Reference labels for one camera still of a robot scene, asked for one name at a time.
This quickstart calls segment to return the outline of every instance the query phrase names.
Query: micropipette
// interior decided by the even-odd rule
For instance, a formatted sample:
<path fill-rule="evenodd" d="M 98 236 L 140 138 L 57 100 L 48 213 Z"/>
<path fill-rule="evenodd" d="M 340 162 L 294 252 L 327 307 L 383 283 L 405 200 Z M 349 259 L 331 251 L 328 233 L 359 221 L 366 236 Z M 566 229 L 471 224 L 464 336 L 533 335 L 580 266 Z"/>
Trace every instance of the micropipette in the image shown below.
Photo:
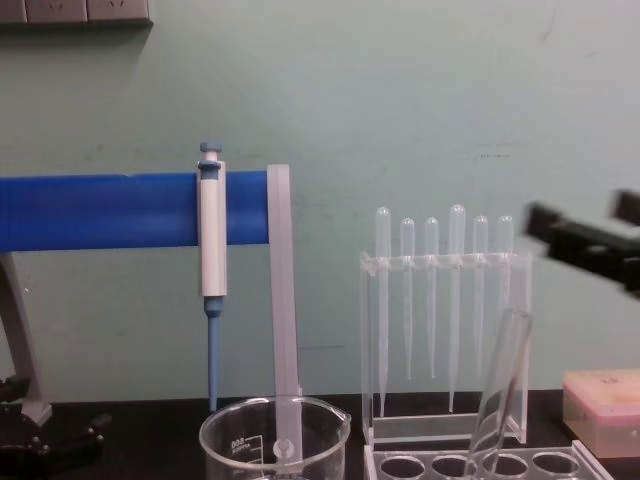
<path fill-rule="evenodd" d="M 215 411 L 220 369 L 220 316 L 227 294 L 226 166 L 220 160 L 222 147 L 203 143 L 205 159 L 198 164 L 198 223 L 201 292 L 209 321 L 209 404 Z"/>

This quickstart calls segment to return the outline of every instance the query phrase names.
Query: glass beaker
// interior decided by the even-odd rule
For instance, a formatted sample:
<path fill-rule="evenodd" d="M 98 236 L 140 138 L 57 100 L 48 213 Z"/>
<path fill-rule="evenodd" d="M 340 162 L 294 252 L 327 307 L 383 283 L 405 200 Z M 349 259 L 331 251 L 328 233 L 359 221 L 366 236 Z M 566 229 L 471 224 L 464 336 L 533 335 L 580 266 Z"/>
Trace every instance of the glass beaker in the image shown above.
<path fill-rule="evenodd" d="M 207 479 L 342 480 L 351 416 L 309 397 L 253 398 L 200 428 Z"/>

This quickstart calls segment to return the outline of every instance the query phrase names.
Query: green wall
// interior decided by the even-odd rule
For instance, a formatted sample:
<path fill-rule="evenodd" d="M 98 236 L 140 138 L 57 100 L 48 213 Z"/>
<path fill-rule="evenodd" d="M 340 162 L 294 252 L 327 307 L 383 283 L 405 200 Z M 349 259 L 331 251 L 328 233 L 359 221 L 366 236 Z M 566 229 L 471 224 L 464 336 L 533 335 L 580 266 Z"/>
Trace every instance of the green wall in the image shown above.
<path fill-rule="evenodd" d="M 148 32 L 0 36 L 2 175 L 288 163 L 300 368 L 359 390 L 358 252 L 373 214 L 495 220 L 544 199 L 594 221 L 638 185 L 633 0 L 156 0 Z M 58 401 L 203 397 L 196 249 L 17 256 Z M 233 249 L 224 395 L 272 391 L 268 252 Z M 639 366 L 640 305 L 537 261 L 531 378 Z M 0 376 L 11 365 L 0 346 Z"/>

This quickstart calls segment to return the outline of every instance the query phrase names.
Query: black table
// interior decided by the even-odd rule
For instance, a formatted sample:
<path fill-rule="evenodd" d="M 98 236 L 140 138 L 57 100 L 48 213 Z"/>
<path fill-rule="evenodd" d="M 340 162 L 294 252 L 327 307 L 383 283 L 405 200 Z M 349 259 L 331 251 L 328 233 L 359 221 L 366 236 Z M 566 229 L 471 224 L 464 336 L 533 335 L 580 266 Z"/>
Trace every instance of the black table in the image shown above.
<path fill-rule="evenodd" d="M 322 399 L 353 416 L 347 443 L 346 479 L 364 478 L 359 395 L 327 395 Z M 93 417 L 109 413 L 108 432 L 100 464 L 61 475 L 61 480 L 204 479 L 204 456 L 198 430 L 208 416 L 206 400 L 167 400 L 61 404 L 47 424 L 54 437 L 78 433 Z M 562 392 L 534 391 L 529 396 L 528 447 L 567 446 L 574 439 L 562 423 Z M 604 460 L 616 480 L 639 480 L 640 459 Z"/>

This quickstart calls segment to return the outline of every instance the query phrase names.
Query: blue bar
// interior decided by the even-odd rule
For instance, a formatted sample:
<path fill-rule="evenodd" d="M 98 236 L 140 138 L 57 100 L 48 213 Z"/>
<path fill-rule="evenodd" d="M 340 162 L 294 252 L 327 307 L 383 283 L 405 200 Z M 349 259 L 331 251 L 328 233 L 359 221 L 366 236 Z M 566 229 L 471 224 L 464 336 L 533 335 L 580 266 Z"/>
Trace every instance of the blue bar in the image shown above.
<path fill-rule="evenodd" d="M 267 173 L 227 173 L 227 242 L 269 242 Z M 193 173 L 0 178 L 0 251 L 198 245 Z"/>

